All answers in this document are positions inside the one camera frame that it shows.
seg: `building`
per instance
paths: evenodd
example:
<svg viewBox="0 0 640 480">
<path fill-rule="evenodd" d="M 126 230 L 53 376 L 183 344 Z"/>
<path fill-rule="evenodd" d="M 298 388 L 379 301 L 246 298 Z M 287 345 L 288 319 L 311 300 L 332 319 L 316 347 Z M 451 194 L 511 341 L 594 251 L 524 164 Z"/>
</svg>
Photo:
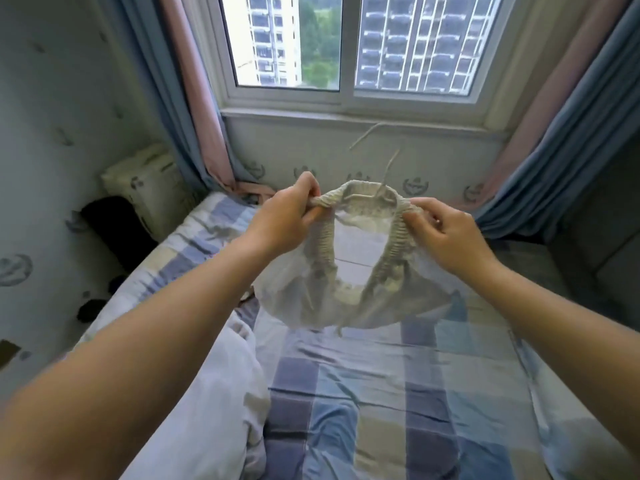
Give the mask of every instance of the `building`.
<svg viewBox="0 0 640 480">
<path fill-rule="evenodd" d="M 298 0 L 222 2 L 238 85 L 298 86 Z"/>
<path fill-rule="evenodd" d="M 467 95 L 500 0 L 362 0 L 356 87 Z"/>
</svg>

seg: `forearm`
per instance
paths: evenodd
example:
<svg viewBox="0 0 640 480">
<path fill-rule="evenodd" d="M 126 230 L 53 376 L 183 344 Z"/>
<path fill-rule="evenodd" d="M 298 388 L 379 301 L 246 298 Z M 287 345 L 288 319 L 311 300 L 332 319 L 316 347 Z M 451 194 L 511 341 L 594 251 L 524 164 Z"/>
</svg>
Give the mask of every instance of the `forearm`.
<svg viewBox="0 0 640 480">
<path fill-rule="evenodd" d="M 468 280 L 614 436 L 640 455 L 640 334 L 500 263 Z"/>
<path fill-rule="evenodd" d="M 46 371 L 7 407 L 0 462 L 117 478 L 180 400 L 271 257 L 236 239 Z"/>
</svg>

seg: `pink curtain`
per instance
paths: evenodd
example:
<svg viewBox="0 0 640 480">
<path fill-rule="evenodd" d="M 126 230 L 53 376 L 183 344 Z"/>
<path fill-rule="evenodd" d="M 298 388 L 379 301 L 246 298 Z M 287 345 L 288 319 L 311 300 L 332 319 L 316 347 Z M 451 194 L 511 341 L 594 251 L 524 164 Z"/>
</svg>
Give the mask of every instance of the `pink curtain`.
<svg viewBox="0 0 640 480">
<path fill-rule="evenodd" d="M 209 174 L 224 189 L 236 194 L 257 194 L 265 200 L 275 192 L 266 185 L 236 182 L 229 162 L 218 112 L 182 0 L 160 0 L 175 46 L 202 160 Z"/>
<path fill-rule="evenodd" d="M 502 153 L 494 161 L 489 176 L 475 189 L 467 189 L 467 202 L 456 204 L 457 207 L 474 210 L 491 200 L 507 178 L 535 149 L 549 124 L 597 55 L 628 1 L 594 1 L 564 56 L 536 95 Z"/>
</svg>

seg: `window frame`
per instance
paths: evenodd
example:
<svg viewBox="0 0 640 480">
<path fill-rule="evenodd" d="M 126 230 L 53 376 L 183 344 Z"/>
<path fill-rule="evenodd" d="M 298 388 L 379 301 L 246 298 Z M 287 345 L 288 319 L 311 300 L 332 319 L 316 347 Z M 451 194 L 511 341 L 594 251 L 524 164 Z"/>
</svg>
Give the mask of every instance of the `window frame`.
<svg viewBox="0 0 640 480">
<path fill-rule="evenodd" d="M 305 111 L 347 116 L 384 116 L 459 125 L 482 125 L 532 0 L 502 0 L 468 96 L 402 93 L 355 87 L 361 0 L 342 0 L 340 90 L 236 86 L 222 0 L 203 0 L 210 17 L 208 67 L 219 81 L 221 107 Z"/>
</svg>

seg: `window sill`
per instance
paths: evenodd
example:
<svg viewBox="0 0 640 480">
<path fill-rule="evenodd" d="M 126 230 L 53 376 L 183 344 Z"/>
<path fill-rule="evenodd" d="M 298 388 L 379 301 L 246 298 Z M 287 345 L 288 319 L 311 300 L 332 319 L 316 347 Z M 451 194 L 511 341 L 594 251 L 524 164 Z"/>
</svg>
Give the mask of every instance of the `window sill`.
<svg viewBox="0 0 640 480">
<path fill-rule="evenodd" d="M 506 142 L 510 134 L 506 131 L 492 131 L 482 127 L 457 126 L 444 123 L 428 123 L 424 121 L 406 121 L 377 119 L 364 116 L 350 116 L 346 114 L 332 114 L 328 112 L 286 111 L 281 109 L 259 109 L 233 107 L 220 109 L 225 118 L 252 118 L 270 122 L 291 121 L 304 122 L 314 125 L 362 127 L 362 131 L 376 123 L 384 123 L 384 127 L 407 132 L 427 132 L 429 134 L 443 134 L 458 137 L 472 137 Z"/>
</svg>

